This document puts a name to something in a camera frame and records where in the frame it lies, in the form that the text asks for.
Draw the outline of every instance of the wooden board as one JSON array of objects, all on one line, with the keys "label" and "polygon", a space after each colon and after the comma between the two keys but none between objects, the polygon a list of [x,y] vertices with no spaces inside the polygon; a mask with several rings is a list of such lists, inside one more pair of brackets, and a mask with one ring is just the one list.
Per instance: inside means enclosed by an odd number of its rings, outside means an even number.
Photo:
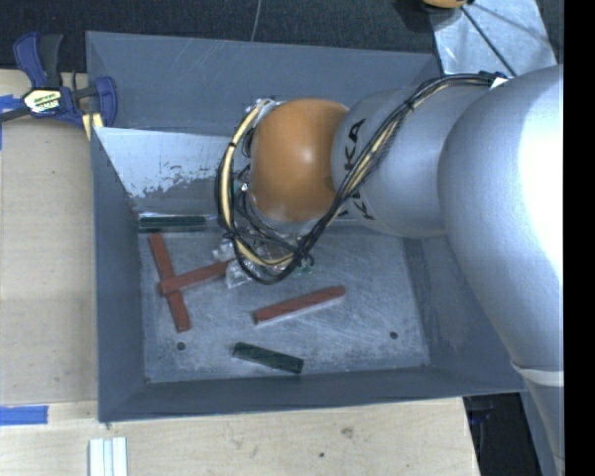
[{"label": "wooden board", "polygon": [[[20,71],[0,70],[0,95],[28,87]],[[96,399],[89,157],[76,127],[30,117],[3,125],[2,405]]]}]

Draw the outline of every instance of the black surface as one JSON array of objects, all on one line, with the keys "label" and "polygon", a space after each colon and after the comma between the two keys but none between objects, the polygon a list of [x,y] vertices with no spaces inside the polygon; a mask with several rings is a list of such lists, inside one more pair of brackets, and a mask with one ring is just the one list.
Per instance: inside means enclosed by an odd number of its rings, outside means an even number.
[{"label": "black surface", "polygon": [[[563,0],[536,0],[558,62],[564,56]],[[258,0],[0,0],[0,67],[15,67],[13,42],[38,31],[64,34],[59,69],[86,71],[87,30],[247,41]],[[262,0],[256,41],[430,53],[427,14],[416,0]],[[518,395],[489,396],[483,476],[537,476]],[[475,440],[479,425],[473,426]]]},{"label": "black surface", "polygon": [[256,345],[248,344],[246,342],[238,342],[234,346],[233,356],[241,360],[258,363],[285,372],[293,374],[301,374],[301,369],[304,366],[304,360],[289,354],[272,351],[265,347],[258,347]]}]

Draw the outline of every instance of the robotic arm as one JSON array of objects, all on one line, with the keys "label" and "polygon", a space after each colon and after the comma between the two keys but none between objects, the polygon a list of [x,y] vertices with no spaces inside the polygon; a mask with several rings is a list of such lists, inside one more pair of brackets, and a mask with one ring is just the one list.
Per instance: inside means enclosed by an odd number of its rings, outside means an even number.
[{"label": "robotic arm", "polygon": [[[219,168],[219,219],[272,284],[346,210],[375,231],[447,236],[525,378],[564,473],[561,66],[453,74],[332,101],[260,101]],[[243,144],[250,157],[235,174]]]}]

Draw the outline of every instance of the red wooden stick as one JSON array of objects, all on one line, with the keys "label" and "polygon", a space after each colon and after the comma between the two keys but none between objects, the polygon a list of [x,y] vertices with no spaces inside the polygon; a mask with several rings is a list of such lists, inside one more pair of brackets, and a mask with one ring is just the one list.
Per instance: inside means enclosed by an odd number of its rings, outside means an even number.
[{"label": "red wooden stick", "polygon": [[298,310],[304,310],[312,306],[319,305],[325,301],[335,298],[341,298],[346,295],[346,289],[343,286],[334,286],[323,290],[315,291],[301,297],[293,297],[280,303],[259,308],[254,312],[254,322],[256,324],[275,319],[282,315],[288,315]]},{"label": "red wooden stick", "polygon": [[[152,233],[148,241],[150,242],[152,255],[155,259],[161,280],[174,277],[175,270],[170,261],[166,242],[161,233]],[[177,332],[188,331],[191,328],[191,321],[189,320],[189,314],[187,313],[182,293],[178,290],[173,290],[166,294],[166,299],[168,300],[170,314],[175,322]]]}]

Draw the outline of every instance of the bin floor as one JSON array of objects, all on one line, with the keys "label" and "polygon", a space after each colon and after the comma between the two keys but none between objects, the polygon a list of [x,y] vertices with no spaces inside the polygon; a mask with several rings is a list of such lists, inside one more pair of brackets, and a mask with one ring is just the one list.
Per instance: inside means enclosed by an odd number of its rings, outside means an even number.
[{"label": "bin floor", "polygon": [[[176,274],[211,264],[218,229],[165,233]],[[224,278],[183,290],[192,328],[177,333],[148,244],[139,234],[146,379],[180,382],[285,374],[231,356],[247,342],[304,360],[303,374],[426,365],[428,351],[401,238],[359,226],[331,226],[313,249],[310,273],[293,273],[272,286],[249,282],[227,288]],[[254,310],[341,285],[333,303],[265,324]]]}]

